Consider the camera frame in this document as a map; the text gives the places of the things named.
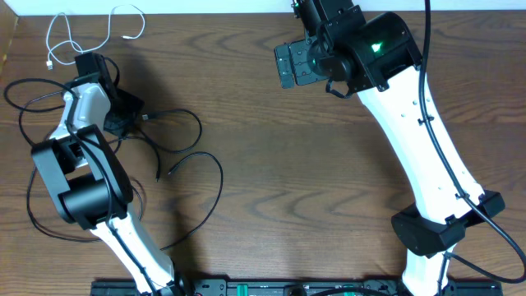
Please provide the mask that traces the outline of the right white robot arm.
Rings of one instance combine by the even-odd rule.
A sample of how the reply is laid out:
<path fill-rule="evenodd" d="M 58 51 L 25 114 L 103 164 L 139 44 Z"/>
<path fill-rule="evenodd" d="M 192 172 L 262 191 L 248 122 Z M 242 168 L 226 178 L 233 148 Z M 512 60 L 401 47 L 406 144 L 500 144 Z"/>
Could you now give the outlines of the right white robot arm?
<path fill-rule="evenodd" d="M 350 1 L 299 1 L 303 39 L 275 49 L 283 88 L 322 81 L 348 87 L 389 140 L 415 201 L 392 227 L 407 250 L 400 289 L 411 295 L 454 291 L 446 271 L 467 229 L 490 224 L 504 210 L 467 170 L 442 122 L 427 83 L 426 60 L 407 24 L 393 12 L 371 20 Z"/>

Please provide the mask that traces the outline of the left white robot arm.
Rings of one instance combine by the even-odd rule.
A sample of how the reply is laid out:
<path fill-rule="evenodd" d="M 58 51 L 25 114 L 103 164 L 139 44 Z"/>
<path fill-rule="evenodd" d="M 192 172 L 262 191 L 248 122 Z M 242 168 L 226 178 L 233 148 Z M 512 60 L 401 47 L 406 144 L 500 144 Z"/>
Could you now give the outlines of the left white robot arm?
<path fill-rule="evenodd" d="M 62 90 L 60 123 L 31 150 L 58 214 L 100 238 L 130 272 L 139 294 L 194 294 L 133 209 L 130 179 L 101 132 L 112 107 L 106 89 L 71 81 Z"/>

